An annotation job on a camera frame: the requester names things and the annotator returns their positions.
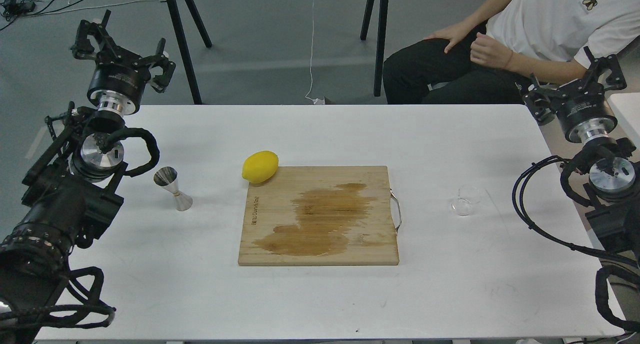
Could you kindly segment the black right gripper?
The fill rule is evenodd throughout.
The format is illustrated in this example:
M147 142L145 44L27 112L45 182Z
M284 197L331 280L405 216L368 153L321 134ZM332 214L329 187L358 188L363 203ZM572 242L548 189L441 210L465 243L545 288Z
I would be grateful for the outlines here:
M627 88L617 55L596 58L589 47L584 47L590 66L580 80L580 92L585 95L570 99L578 79L566 84L542 84L533 73L530 86L522 100L538 126L549 124L557 116L564 137L572 143L582 143L606 137L618 125L613 110L603 95L608 91Z

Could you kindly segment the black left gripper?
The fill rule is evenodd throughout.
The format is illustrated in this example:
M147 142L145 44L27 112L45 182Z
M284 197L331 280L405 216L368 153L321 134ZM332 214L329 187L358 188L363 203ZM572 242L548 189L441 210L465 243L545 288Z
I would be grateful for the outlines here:
M106 10L100 22L80 21L71 55L76 60L96 64L87 98L99 111L120 116L133 115L140 110L146 84L157 93L164 93L173 77L176 64L165 53L166 39L158 42L154 55L133 61L130 54L119 47L106 31L111 11Z

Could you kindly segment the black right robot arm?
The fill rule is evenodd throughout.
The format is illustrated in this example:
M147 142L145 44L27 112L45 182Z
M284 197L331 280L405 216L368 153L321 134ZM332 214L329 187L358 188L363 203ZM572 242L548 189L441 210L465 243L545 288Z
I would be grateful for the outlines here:
M595 58L588 47L583 51L590 65L582 78L554 86L542 85L531 75L532 84L522 98L540 125L557 118L564 138L581 144L582 149L571 159L553 155L532 163L516 180L511 200L521 220L542 237L570 250L610 261L595 277L598 312L610 324L638 334L637 321L614 315L606 288L610 276L639 285L637 271L631 271L639 267L640 246L640 180L638 163L630 160L636 147L627 137L611 137L618 121L605 99L607 91L625 89L627 84L614 54ZM526 212L526 185L535 173L555 163L562 166L559 181L566 196L590 208L585 216L602 249L560 240L542 230Z

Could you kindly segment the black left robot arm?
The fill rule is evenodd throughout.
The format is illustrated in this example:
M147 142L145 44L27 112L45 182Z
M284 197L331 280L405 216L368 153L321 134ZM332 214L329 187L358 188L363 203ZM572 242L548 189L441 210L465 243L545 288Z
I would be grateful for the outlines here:
M71 269L74 249L89 248L109 228L124 199L122 178L153 169L158 144L146 129L130 128L146 84L165 91L175 64L160 39L154 55L119 47L106 27L83 20L71 47L74 58L94 61L87 98L47 117L52 143L26 173L22 203L29 212L1 242L1 340L31 343L44 326L109 326L115 308L101 300L104 274L90 266Z

